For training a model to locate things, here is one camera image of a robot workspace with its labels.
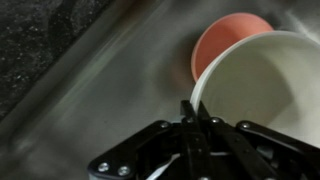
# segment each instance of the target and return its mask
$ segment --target dark countertop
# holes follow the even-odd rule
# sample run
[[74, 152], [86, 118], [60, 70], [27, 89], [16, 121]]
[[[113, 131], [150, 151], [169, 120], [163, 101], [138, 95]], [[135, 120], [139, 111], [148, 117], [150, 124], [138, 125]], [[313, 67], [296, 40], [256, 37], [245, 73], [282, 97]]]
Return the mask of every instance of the dark countertop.
[[0, 0], [0, 121], [111, 0]]

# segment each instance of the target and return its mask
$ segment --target white bowl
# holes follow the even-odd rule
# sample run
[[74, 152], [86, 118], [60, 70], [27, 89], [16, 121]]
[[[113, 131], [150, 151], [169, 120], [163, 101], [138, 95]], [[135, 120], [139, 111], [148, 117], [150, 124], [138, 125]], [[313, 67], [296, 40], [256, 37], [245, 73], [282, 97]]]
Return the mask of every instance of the white bowl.
[[250, 120], [320, 147], [320, 46], [274, 31], [254, 35], [218, 56], [191, 96], [231, 125]]

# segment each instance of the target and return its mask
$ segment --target orange bowl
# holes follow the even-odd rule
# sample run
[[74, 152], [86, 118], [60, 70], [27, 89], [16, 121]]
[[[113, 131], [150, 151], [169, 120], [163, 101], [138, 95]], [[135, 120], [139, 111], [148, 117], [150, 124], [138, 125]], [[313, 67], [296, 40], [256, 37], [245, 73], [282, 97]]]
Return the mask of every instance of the orange bowl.
[[214, 22], [201, 35], [191, 59], [192, 75], [197, 81], [206, 67], [223, 51], [249, 36], [273, 31], [262, 18], [249, 13], [234, 13]]

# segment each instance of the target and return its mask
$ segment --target bolt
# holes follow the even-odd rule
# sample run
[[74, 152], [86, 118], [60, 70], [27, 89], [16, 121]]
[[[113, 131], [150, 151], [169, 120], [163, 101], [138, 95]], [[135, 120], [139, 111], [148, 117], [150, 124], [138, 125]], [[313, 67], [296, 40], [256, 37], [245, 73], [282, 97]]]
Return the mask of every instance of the bolt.
[[213, 122], [213, 123], [218, 123], [219, 121], [220, 121], [220, 120], [217, 119], [217, 118], [213, 118], [213, 119], [212, 119], [212, 122]]
[[162, 128], [167, 128], [167, 127], [169, 127], [169, 123], [168, 122], [164, 122], [164, 123], [161, 124], [161, 127]]
[[199, 180], [210, 180], [210, 178], [208, 178], [208, 177], [201, 177], [201, 178], [199, 178]]
[[242, 125], [243, 128], [249, 128], [250, 127], [249, 123], [242, 123], [241, 125]]
[[188, 123], [193, 123], [193, 119], [189, 118], [189, 119], [187, 119], [187, 122]]
[[108, 163], [101, 163], [98, 167], [99, 172], [106, 172], [109, 170], [109, 164]]
[[130, 174], [130, 168], [128, 166], [121, 166], [118, 170], [120, 176], [126, 176]]

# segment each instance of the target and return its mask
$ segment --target stainless steel sink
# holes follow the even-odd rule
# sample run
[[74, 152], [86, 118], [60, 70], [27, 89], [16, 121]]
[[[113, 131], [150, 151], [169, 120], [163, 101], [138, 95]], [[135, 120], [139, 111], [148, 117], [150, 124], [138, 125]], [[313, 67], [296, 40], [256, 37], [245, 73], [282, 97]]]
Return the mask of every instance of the stainless steel sink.
[[192, 49], [224, 15], [251, 12], [320, 42], [318, 0], [119, 0], [112, 8], [0, 124], [0, 179], [88, 179], [90, 160], [155, 120], [177, 118], [194, 86]]

